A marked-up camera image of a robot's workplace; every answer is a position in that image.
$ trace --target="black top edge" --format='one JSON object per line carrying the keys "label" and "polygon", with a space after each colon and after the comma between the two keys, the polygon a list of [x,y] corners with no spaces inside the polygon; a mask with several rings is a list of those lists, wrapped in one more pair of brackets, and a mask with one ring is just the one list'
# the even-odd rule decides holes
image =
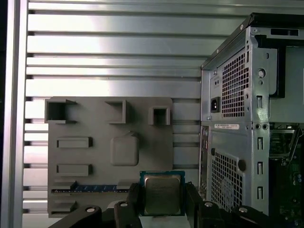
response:
{"label": "black top edge", "polygon": [[272,13],[252,13],[236,30],[216,49],[212,55],[203,63],[202,69],[218,55],[226,46],[228,46],[242,31],[249,26],[255,27],[274,27],[285,29],[304,28],[304,15],[293,14],[272,14]]}

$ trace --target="label sticker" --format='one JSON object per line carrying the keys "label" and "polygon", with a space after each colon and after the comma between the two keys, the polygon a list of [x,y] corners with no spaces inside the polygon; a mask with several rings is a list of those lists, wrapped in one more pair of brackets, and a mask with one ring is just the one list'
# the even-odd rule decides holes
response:
{"label": "label sticker", "polygon": [[238,130],[239,129],[239,124],[215,124],[214,128],[217,128],[217,129]]}

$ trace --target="ventilation grille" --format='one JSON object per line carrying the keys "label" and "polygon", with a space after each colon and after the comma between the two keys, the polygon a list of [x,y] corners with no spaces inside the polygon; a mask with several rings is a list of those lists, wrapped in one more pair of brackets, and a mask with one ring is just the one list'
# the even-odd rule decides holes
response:
{"label": "ventilation grille", "polygon": [[243,177],[236,172],[235,160],[215,153],[212,159],[211,201],[226,211],[242,205]]}
{"label": "ventilation grille", "polygon": [[249,87],[249,69],[245,68],[245,54],[224,66],[222,90],[223,117],[245,115],[244,89]]}

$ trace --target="cpu chip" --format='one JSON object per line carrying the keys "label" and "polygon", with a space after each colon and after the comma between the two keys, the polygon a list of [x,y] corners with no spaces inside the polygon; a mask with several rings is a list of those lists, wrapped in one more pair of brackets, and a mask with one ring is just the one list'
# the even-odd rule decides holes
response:
{"label": "cpu chip", "polygon": [[184,177],[172,173],[159,172],[142,175],[144,186],[145,216],[181,215],[183,205]]}

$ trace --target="vertical metal pole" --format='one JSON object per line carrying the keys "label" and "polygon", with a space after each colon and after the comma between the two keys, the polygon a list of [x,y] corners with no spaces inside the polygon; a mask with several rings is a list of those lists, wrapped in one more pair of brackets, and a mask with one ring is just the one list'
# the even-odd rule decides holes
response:
{"label": "vertical metal pole", "polygon": [[1,227],[6,228],[22,226],[27,4],[8,1],[1,199]]}

